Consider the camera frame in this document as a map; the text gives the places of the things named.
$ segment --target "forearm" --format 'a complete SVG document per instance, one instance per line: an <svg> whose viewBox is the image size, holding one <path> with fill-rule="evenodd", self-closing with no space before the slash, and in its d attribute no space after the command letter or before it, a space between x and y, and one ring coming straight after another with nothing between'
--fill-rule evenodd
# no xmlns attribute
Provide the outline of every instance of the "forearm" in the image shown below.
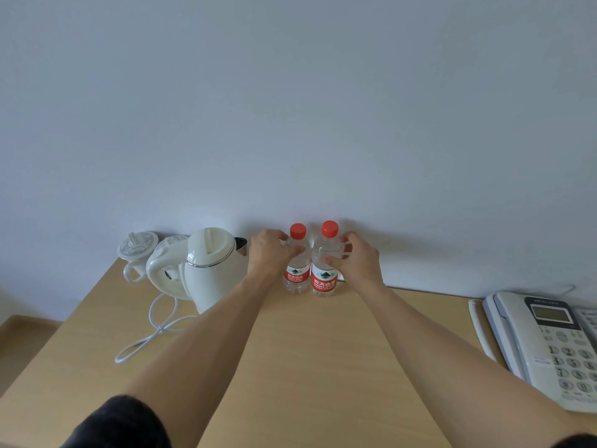
<svg viewBox="0 0 597 448"><path fill-rule="evenodd" d="M195 448L247 343L271 280L247 276L190 325L125 390L158 415L174 448Z"/></svg>
<svg viewBox="0 0 597 448"><path fill-rule="evenodd" d="M548 448L582 429L560 406L385 286L361 295L454 447Z"/></svg>

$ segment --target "person's left arm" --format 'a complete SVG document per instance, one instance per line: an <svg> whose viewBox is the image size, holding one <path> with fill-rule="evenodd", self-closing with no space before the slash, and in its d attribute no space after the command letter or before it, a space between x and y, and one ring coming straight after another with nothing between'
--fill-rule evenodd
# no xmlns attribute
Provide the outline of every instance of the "person's left arm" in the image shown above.
<svg viewBox="0 0 597 448"><path fill-rule="evenodd" d="M157 417L155 422L161 421L172 447L195 448L199 443L235 374L268 290L282 276L288 262L304 249L283 246L280 240L287 238L279 230L265 230L254 236L243 281L231 294L198 316L124 389L125 395L135 399L132 405L148 406L153 411ZM112 403L112 407L118 406L118 402ZM97 414L88 420L103 421L101 412L100 416ZM84 445L78 443L81 437L77 432L84 432L81 428L86 429L86 422L64 444L65 448ZM105 425L99 424L98 430L110 429ZM121 439L110 442L112 446L120 446ZM146 438L135 442L147 447L159 446Z"/></svg>

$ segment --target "wooden floor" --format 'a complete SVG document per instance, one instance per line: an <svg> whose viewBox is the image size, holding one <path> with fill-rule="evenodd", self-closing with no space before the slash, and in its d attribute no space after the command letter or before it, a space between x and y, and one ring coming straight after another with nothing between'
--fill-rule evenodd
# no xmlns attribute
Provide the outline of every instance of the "wooden floor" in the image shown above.
<svg viewBox="0 0 597 448"><path fill-rule="evenodd" d="M11 316L0 327L0 397L59 326L55 321Z"/></svg>

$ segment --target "red bottle cap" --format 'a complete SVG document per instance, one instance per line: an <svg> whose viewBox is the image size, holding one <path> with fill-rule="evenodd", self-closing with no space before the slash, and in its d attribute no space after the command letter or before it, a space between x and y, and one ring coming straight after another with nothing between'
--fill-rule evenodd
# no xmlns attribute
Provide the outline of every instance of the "red bottle cap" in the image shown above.
<svg viewBox="0 0 597 448"><path fill-rule="evenodd" d="M304 239L306 233L307 227L302 223L295 223L290 227L290 237L294 240Z"/></svg>
<svg viewBox="0 0 597 448"><path fill-rule="evenodd" d="M325 237L336 237L338 235L338 223L334 222L333 220L328 220L321 225L321 233Z"/></svg>

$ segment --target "person's left hand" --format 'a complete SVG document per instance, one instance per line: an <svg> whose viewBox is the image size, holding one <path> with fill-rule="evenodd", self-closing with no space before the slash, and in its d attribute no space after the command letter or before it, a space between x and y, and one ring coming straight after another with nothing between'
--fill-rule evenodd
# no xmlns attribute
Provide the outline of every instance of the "person's left hand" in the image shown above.
<svg viewBox="0 0 597 448"><path fill-rule="evenodd" d="M276 278L286 270L290 260L304 251L301 245L287 247L280 240L288 239L288 234L279 229L265 229L251 238L249 250L249 274Z"/></svg>

